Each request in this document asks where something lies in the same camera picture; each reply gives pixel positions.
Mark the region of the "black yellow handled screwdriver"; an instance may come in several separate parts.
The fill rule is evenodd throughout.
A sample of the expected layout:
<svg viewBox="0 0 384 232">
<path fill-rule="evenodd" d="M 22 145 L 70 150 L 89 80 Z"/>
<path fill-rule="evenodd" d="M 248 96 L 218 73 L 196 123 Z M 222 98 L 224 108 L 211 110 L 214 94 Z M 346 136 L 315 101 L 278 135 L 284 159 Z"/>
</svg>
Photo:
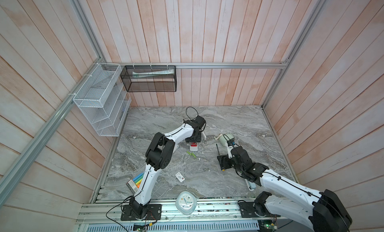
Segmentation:
<svg viewBox="0 0 384 232">
<path fill-rule="evenodd" d="M 217 147 L 217 151 L 218 151 L 218 156 L 217 156 L 217 159 L 219 161 L 219 165 L 220 165 L 220 169 L 222 171 L 225 171 L 225 156 L 222 156 L 220 154 L 220 151 L 219 151 L 219 147 L 218 147 L 218 144 L 216 144 L 216 147 Z"/>
</svg>

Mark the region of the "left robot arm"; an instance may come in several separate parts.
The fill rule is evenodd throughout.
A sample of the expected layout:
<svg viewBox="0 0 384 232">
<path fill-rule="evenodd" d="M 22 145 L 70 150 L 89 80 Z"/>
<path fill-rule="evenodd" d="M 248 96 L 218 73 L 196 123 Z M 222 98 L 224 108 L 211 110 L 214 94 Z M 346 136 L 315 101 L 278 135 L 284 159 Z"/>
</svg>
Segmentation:
<svg viewBox="0 0 384 232">
<path fill-rule="evenodd" d="M 206 126 L 206 120 L 196 116 L 191 120 L 184 120 L 183 124 L 169 132 L 156 133 L 146 151 L 146 167 L 139 190 L 125 206 L 125 213 L 135 219 L 147 216 L 152 191 L 160 172 L 165 169 L 172 159 L 174 151 L 182 141 L 199 143 Z"/>
</svg>

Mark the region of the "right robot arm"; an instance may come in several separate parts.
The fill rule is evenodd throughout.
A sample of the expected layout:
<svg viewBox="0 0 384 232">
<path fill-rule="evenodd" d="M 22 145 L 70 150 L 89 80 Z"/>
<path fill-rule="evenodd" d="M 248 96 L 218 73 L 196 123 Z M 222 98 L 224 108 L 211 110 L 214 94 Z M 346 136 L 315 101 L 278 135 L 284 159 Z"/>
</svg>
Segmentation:
<svg viewBox="0 0 384 232">
<path fill-rule="evenodd" d="M 222 170 L 234 169 L 249 183 L 264 187 L 252 205 L 253 215 L 279 215 L 314 232 L 348 232 L 353 220 L 336 193 L 320 192 L 289 180 L 269 167 L 253 162 L 241 146 L 217 157 Z"/>
</svg>

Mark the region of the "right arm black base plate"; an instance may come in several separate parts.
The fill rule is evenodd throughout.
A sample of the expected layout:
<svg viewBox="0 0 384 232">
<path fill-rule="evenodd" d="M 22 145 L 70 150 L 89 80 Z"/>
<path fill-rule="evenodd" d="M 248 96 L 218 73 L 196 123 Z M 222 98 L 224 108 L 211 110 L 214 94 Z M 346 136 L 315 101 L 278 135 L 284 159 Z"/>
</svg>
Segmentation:
<svg viewBox="0 0 384 232">
<path fill-rule="evenodd" d="M 269 192 L 262 192 L 253 202 L 244 200 L 238 201 L 242 218 L 264 218 L 264 217 L 280 217 L 280 215 L 271 214 L 265 204 L 266 200 L 272 196 Z"/>
</svg>

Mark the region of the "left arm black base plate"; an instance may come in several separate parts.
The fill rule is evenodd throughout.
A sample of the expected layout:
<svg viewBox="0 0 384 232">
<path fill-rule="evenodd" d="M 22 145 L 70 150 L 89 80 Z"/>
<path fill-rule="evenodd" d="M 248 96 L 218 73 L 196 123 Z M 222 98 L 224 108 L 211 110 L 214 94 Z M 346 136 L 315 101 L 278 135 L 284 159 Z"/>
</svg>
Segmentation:
<svg viewBox="0 0 384 232">
<path fill-rule="evenodd" d="M 121 221 L 160 220 L 162 214 L 161 204 L 124 205 Z"/>
</svg>

